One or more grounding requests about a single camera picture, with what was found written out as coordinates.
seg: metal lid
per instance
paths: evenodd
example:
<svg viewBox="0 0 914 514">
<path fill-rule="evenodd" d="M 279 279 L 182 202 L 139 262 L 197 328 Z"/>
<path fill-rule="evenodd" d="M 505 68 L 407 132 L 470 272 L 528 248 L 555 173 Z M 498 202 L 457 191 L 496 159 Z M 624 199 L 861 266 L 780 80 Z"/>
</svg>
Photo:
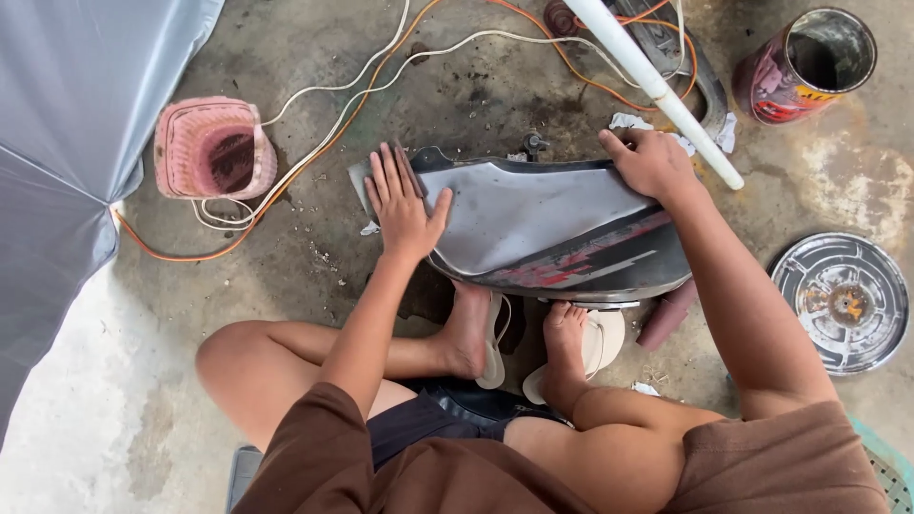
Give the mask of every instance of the metal lid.
<svg viewBox="0 0 914 514">
<path fill-rule="evenodd" d="M 769 271 L 829 374 L 877 368 L 904 340 L 908 287 L 874 243 L 853 234 L 815 234 L 787 248 Z"/>
</svg>

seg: tin can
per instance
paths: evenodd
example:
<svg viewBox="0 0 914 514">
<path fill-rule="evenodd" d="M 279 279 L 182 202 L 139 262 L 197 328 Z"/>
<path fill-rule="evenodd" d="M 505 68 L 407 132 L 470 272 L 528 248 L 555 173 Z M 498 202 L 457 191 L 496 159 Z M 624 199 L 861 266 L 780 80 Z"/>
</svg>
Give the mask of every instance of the tin can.
<svg viewBox="0 0 914 514">
<path fill-rule="evenodd" d="M 762 123 L 794 122 L 862 86 L 876 57 L 876 40 L 860 18 L 836 7 L 813 9 L 739 62 L 733 96 Z"/>
</svg>

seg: bare foot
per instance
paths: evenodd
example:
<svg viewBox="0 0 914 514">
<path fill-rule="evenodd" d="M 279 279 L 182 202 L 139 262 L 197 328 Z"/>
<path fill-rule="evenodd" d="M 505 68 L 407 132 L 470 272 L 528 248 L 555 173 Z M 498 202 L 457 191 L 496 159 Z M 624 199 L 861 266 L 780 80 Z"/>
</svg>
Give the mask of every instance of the bare foot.
<svg viewBox="0 0 914 514">
<path fill-rule="evenodd" d="M 441 332 L 431 338 L 452 376 L 478 379 L 485 368 L 485 324 L 492 294 L 479 285 L 452 282 L 457 289 L 454 308 Z"/>
<path fill-rule="evenodd" d="M 550 407 L 571 415 L 574 402 L 589 386 L 580 347 L 587 324 L 587 310 L 560 301 L 543 321 L 548 362 L 541 392 Z"/>
</svg>

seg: brown shirt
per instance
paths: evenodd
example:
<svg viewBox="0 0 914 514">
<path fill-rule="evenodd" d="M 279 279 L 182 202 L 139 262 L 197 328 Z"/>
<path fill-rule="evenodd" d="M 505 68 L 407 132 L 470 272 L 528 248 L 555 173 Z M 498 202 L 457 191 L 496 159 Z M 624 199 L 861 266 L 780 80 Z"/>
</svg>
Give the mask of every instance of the brown shirt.
<svg viewBox="0 0 914 514">
<path fill-rule="evenodd" d="M 759 422 L 718 422 L 684 438 L 685 469 L 664 512 L 887 512 L 869 461 L 837 402 Z M 424 439 L 372 472 L 356 404 L 316 384 L 283 418 L 233 510 L 592 512 L 506 445 Z"/>
</svg>

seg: flip-flop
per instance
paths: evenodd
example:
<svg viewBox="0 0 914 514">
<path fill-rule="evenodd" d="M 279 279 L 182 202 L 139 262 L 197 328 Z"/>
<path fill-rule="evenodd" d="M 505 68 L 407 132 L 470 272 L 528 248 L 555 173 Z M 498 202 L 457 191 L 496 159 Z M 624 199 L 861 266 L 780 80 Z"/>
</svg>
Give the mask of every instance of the flip-flop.
<svg viewBox="0 0 914 514">
<path fill-rule="evenodd" d="M 508 306 L 508 318 L 502 331 L 496 336 L 495 321 L 502 310 L 502 302 Z M 498 343 L 505 336 L 509 323 L 511 323 L 511 302 L 501 293 L 492 293 L 492 299 L 489 301 L 489 317 L 485 326 L 485 369 L 483 369 L 483 376 L 476 379 L 476 383 L 483 389 L 495 389 L 505 382 L 505 362 L 502 360 L 501 352 L 498 351 Z"/>
<path fill-rule="evenodd" d="M 580 345 L 580 355 L 584 359 L 584 373 L 590 380 L 597 371 L 606 368 L 619 355 L 622 342 L 625 340 L 625 319 L 622 311 L 590 311 L 587 313 L 588 324 L 584 326 L 584 336 Z M 524 396 L 536 405 L 546 403 L 540 393 L 540 384 L 546 374 L 546 366 L 540 366 L 527 375 L 522 387 Z"/>
</svg>

